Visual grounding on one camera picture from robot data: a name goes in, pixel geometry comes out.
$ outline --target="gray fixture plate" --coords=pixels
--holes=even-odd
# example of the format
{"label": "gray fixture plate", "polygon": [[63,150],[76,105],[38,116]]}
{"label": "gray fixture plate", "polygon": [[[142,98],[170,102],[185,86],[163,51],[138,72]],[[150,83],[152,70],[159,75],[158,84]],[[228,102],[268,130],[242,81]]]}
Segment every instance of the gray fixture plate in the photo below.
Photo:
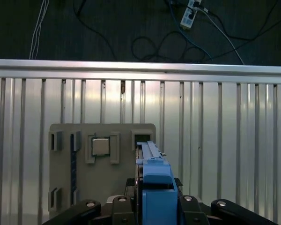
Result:
{"label": "gray fixture plate", "polygon": [[[149,136],[155,142],[154,124],[52,124],[48,146],[50,217],[83,199],[104,204],[109,196],[124,194],[126,180],[135,176],[134,142],[139,141],[136,135]],[[97,138],[103,142],[95,143],[97,148],[93,151]],[[109,152],[105,150],[108,142]],[[108,154],[98,154],[101,146]],[[76,166],[72,167],[71,148],[76,157]],[[71,172],[76,180],[74,192]]]}

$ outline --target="electrical outlet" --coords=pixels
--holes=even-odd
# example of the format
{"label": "electrical outlet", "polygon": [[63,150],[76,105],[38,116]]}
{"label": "electrical outlet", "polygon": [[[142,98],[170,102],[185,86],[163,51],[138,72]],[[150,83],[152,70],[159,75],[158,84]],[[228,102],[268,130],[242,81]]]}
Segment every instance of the electrical outlet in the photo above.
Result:
{"label": "electrical outlet", "polygon": [[[188,7],[189,8],[193,8],[193,3],[195,1],[198,1],[199,3],[202,2],[202,0],[189,0],[188,1]],[[192,11],[189,9],[189,8],[186,8],[185,9],[185,12],[183,14],[183,17],[182,17],[182,20],[180,22],[180,26],[184,29],[184,30],[189,30],[191,27],[192,27],[192,24],[193,24],[193,21],[195,20],[196,18],[196,14],[197,14],[197,11],[194,10],[194,15],[193,15],[193,18],[189,18],[189,15],[192,14]]]}

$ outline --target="aluminum wall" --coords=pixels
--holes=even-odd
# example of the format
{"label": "aluminum wall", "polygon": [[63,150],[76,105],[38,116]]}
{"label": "aluminum wall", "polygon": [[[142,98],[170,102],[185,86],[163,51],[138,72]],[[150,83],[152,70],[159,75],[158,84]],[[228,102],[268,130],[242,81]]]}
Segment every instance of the aluminum wall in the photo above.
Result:
{"label": "aluminum wall", "polygon": [[281,224],[281,67],[0,60],[0,224],[48,219],[52,123],[154,123],[184,194]]}

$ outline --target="gray bracket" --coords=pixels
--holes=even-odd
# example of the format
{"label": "gray bracket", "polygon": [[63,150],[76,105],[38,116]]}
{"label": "gray bracket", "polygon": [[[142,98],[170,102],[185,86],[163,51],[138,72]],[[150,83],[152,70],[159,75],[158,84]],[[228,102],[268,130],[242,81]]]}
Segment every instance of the gray bracket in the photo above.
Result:
{"label": "gray bracket", "polygon": [[92,141],[95,134],[87,135],[85,138],[85,162],[87,164],[95,163],[95,157],[92,155]]}
{"label": "gray bracket", "polygon": [[61,188],[54,188],[49,192],[48,209],[51,212],[57,212],[61,206]]}
{"label": "gray bracket", "polygon": [[62,131],[49,132],[49,150],[62,150]]}
{"label": "gray bracket", "polygon": [[74,191],[74,204],[77,204],[80,201],[79,190]]}
{"label": "gray bracket", "polygon": [[73,148],[74,151],[78,151],[81,149],[81,132],[75,131],[70,134],[70,145],[71,148]]}
{"label": "gray bracket", "polygon": [[111,141],[111,163],[119,164],[120,163],[120,133],[112,132],[110,135]]}

